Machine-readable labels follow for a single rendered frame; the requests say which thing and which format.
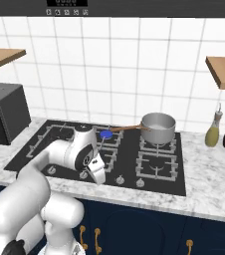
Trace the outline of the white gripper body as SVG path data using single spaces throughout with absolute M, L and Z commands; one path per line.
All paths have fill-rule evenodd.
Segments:
M 102 161 L 93 160 L 88 165 L 88 170 L 96 184 L 103 184 L 106 181 L 105 164 Z

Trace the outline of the blue burner flame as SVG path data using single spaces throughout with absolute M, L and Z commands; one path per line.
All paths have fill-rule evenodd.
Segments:
M 101 138 L 111 138 L 113 136 L 113 133 L 108 129 L 104 129 L 100 132 L 100 136 Z

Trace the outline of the black gas hob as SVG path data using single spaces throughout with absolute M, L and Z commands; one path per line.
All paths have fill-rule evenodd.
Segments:
M 20 151 L 11 159 L 11 161 L 5 166 L 9 171 L 19 171 L 25 164 L 27 164 L 32 158 L 27 157 L 27 153 L 30 151 L 29 146 L 34 144 L 38 138 L 38 134 L 43 134 L 46 130 L 46 125 L 62 125 L 66 123 L 70 127 L 75 127 L 73 122 L 61 122 L 61 121 L 47 121 L 45 122 L 37 132 L 28 140 L 28 142 L 20 149 Z M 142 138 L 138 129 L 123 130 L 123 139 L 119 146 L 117 160 L 115 166 L 111 172 L 106 172 L 106 184 L 112 186 L 119 186 L 131 189 L 140 189 L 145 191 L 160 192 L 165 194 L 184 196 L 186 194 L 181 136 L 178 146 L 178 155 L 181 157 L 180 166 L 178 170 L 178 176 L 175 182 L 155 180 L 145 178 L 144 187 L 137 187 L 136 181 L 139 179 L 136 176 L 136 159 L 139 152 L 139 140 Z M 124 178 L 124 183 L 118 185 L 115 179 L 119 176 Z

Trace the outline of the grey hob grate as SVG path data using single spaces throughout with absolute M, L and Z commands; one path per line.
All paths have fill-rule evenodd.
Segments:
M 155 179 L 175 182 L 178 176 L 181 157 L 178 155 L 180 133 L 176 132 L 171 142 L 154 144 L 139 140 L 136 159 L 136 176 L 140 180 Z
M 123 131 L 113 132 L 111 135 L 102 135 L 102 131 L 109 129 L 110 126 L 98 126 L 94 125 L 96 136 L 97 136 L 97 146 L 102 160 L 105 163 L 105 171 L 111 172 L 115 166 L 119 146 L 121 140 L 123 139 Z
M 43 134 L 37 135 L 38 140 L 29 146 L 30 151 L 27 153 L 28 158 L 33 158 L 50 143 L 57 139 L 72 141 L 74 139 L 74 128 L 66 123 L 62 125 L 46 125 L 46 130 Z

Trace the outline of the navy cupboard door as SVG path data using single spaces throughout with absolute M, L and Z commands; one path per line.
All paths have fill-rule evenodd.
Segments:
M 100 255 L 176 255 L 184 216 L 90 201 L 93 230 L 99 228 Z
M 187 255 L 187 239 L 193 241 L 191 255 L 225 255 L 225 222 L 187 217 L 178 255 Z
M 76 237 L 76 240 L 80 243 L 80 226 L 84 225 L 86 227 L 86 231 L 83 234 L 84 242 L 88 244 L 89 248 L 86 250 L 87 255 L 94 255 L 93 247 L 94 244 L 92 242 L 92 233 L 91 233 L 91 218 L 90 218 L 90 209 L 88 206 L 88 202 L 84 199 L 80 199 L 79 201 L 83 203 L 85 214 L 84 218 L 82 219 L 81 223 L 73 229 L 74 236 Z

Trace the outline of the black toaster oven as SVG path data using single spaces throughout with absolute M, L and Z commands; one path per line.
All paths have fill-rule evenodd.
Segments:
M 10 145 L 30 122 L 23 86 L 0 83 L 0 144 Z

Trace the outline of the yellow-green oil bottle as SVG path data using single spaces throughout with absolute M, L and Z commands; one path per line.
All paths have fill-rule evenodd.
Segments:
M 218 109 L 215 114 L 214 114 L 214 119 L 212 122 L 211 127 L 206 133 L 205 136 L 205 144 L 208 147 L 214 147 L 219 139 L 219 125 L 220 125 L 220 120 L 223 116 L 223 113 L 221 112 L 221 109 Z

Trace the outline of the dark range hood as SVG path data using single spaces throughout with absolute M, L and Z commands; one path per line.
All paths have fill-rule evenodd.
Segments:
M 225 0 L 0 0 L 0 16 L 225 18 Z

